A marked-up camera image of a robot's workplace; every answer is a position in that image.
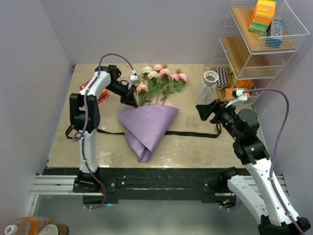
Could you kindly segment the black gold-lettered ribbon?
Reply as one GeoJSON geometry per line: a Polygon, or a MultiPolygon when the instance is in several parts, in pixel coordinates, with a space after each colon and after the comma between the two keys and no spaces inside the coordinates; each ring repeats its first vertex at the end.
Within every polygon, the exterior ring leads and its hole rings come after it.
{"type": "MultiPolygon", "coordinates": [[[[124,132],[117,132],[117,133],[112,133],[112,132],[107,132],[101,129],[96,130],[98,133],[101,134],[110,134],[110,135],[125,135],[124,132]]],[[[216,134],[211,134],[211,133],[199,133],[199,132],[185,132],[185,131],[166,131],[165,135],[175,135],[175,136],[184,136],[184,137],[201,137],[201,138],[210,138],[210,139],[215,139],[217,138],[221,132],[222,128],[219,123],[216,124],[216,134]]]]}

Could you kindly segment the purple wrapping paper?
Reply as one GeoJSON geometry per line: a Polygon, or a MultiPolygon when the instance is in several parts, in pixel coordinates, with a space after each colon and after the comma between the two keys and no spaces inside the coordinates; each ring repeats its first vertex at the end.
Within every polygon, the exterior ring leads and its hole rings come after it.
{"type": "Polygon", "coordinates": [[[147,105],[119,111],[118,119],[127,129],[125,136],[138,162],[150,160],[178,111],[178,108],[168,105],[147,105]]]}

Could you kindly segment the pink white flower bunch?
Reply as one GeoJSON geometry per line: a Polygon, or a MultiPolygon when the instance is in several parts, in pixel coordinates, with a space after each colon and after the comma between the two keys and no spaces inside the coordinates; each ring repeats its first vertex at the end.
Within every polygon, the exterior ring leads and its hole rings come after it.
{"type": "Polygon", "coordinates": [[[151,105],[154,97],[165,101],[169,95],[180,92],[188,79],[180,68],[171,72],[167,64],[146,66],[141,74],[141,83],[135,86],[140,106],[151,105]]]}

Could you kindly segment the pink wrapping paper sheet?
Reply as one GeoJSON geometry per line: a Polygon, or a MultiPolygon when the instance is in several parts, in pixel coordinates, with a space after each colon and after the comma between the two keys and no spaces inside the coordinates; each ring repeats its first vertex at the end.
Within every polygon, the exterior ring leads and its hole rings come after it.
{"type": "Polygon", "coordinates": [[[174,107],[174,105],[168,100],[166,99],[165,101],[161,101],[161,97],[157,98],[157,97],[154,97],[152,99],[152,103],[151,105],[153,106],[170,106],[170,107],[174,107]]]}

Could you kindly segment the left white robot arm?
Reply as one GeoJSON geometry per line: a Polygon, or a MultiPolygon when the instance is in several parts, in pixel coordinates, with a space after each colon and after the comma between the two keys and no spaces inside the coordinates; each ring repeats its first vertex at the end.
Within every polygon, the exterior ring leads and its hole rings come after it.
{"type": "Polygon", "coordinates": [[[80,167],[77,186],[84,186],[90,192],[100,190],[106,193],[105,185],[100,180],[99,164],[96,157],[96,133],[101,115],[98,99],[104,89],[120,96],[122,104],[138,107],[134,97],[134,86],[118,81],[121,71],[116,65],[99,66],[95,69],[93,78],[79,93],[69,97],[70,124],[77,132],[73,140],[79,142],[80,167]]]}

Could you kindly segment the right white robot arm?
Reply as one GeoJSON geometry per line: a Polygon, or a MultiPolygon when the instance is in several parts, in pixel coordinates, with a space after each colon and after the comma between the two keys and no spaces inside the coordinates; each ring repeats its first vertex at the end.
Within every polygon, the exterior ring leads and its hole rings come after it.
{"type": "Polygon", "coordinates": [[[282,190],[272,161],[263,142],[257,137],[260,123],[250,109],[235,112],[235,107],[220,100],[208,105],[196,105],[201,120],[211,114],[212,124],[221,124],[234,139],[233,149],[237,158],[253,178],[258,191],[245,181],[240,172],[230,167],[220,173],[218,187],[223,192],[233,192],[248,208],[261,235],[302,235],[311,228],[307,218],[293,208],[282,190]]]}

